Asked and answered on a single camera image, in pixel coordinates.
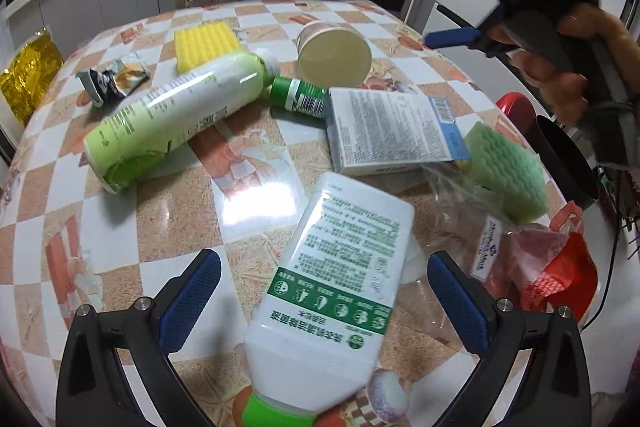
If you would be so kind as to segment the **red snack wrapper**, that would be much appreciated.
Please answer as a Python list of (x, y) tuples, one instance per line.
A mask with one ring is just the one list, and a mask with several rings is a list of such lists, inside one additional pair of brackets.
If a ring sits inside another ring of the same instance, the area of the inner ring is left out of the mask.
[(598, 271), (584, 239), (582, 208), (564, 205), (548, 227), (523, 225), (501, 236), (485, 288), (518, 309), (547, 312), (567, 306), (577, 321), (591, 306)]

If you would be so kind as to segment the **paper cup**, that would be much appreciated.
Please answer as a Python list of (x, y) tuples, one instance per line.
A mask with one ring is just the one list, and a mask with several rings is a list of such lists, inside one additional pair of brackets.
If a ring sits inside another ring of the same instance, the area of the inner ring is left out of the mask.
[(296, 48), (296, 76), (318, 88), (358, 88), (369, 75), (371, 50), (352, 29), (310, 22), (300, 31)]

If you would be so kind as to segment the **clear plastic bag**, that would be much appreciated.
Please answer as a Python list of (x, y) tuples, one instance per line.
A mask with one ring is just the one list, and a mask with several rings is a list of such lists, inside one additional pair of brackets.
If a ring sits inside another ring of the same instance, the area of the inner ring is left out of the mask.
[(468, 277), (488, 293), (518, 305), (520, 292), (510, 274), (515, 225), (501, 210), (502, 198), (447, 166), (427, 166), (425, 215), (416, 217), (421, 232), (411, 239), (396, 298), (399, 321), (445, 346), (461, 341), (437, 300), (426, 268), (436, 251), (447, 251)]

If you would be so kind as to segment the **white detergent bottle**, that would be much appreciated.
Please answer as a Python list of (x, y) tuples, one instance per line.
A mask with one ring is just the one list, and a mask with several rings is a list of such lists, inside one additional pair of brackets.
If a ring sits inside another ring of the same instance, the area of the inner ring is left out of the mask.
[(243, 340), (244, 425), (310, 426), (367, 384), (413, 218), (408, 202), (378, 188), (320, 176)]

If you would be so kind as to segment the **black trash bin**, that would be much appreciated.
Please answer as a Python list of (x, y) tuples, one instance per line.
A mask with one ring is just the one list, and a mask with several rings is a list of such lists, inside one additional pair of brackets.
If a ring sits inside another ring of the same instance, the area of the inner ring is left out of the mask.
[(536, 117), (542, 162), (567, 202), (586, 210), (599, 199), (598, 179), (576, 143), (554, 121)]

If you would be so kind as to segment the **red plastic stool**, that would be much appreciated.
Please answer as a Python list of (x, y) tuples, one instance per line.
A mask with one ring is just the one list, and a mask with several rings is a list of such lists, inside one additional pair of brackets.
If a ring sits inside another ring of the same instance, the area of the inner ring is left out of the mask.
[(506, 93), (499, 98), (496, 105), (521, 134), (525, 134), (536, 122), (534, 106), (520, 92)]

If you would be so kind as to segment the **blue white carton box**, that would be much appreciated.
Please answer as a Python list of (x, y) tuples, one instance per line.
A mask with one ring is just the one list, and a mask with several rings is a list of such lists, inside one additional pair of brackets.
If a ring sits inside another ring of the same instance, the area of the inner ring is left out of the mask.
[(333, 88), (324, 120), (333, 170), (344, 176), (376, 176), (471, 158), (444, 98)]

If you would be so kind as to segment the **green sponge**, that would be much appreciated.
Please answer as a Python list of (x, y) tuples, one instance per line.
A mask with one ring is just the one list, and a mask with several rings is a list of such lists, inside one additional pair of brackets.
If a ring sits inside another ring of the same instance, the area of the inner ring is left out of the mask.
[(544, 173), (537, 155), (481, 122), (465, 135), (464, 143), (471, 159), (463, 172), (497, 196), (506, 217), (521, 225), (547, 213)]

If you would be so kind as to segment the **small green bottle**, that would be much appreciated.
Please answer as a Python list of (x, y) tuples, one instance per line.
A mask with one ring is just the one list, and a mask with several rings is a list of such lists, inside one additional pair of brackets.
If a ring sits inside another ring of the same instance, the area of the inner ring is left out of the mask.
[(290, 113), (322, 119), (326, 116), (328, 95), (328, 91), (311, 83), (278, 76), (271, 83), (269, 103)]

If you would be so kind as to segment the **light green bottle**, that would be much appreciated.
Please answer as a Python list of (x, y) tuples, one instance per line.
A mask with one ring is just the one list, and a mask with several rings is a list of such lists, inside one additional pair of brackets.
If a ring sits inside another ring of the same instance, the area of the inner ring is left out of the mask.
[(250, 104), (280, 75), (267, 49), (217, 57), (122, 106), (84, 139), (107, 192), (118, 193), (217, 121)]

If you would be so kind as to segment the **yellow sponge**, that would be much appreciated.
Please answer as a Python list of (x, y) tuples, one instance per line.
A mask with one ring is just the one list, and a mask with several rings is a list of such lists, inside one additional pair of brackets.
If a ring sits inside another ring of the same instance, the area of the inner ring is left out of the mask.
[(236, 33), (225, 22), (211, 22), (177, 30), (174, 33), (174, 43), (179, 75), (215, 58), (244, 50)]

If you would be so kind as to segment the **crumpled small wrapper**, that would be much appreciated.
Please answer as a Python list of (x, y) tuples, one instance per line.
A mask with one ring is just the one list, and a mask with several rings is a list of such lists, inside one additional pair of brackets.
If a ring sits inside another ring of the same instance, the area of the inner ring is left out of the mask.
[(86, 69), (76, 77), (88, 94), (94, 107), (102, 107), (128, 96), (150, 79), (150, 72), (145, 60), (137, 53), (118, 58), (106, 69)]

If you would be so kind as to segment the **gold foil bag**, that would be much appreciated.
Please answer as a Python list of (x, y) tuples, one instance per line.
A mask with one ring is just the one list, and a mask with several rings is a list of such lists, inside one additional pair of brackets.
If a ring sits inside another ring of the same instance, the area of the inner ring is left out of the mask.
[(13, 116), (27, 126), (58, 75), (63, 57), (47, 28), (36, 31), (1, 73), (1, 92)]

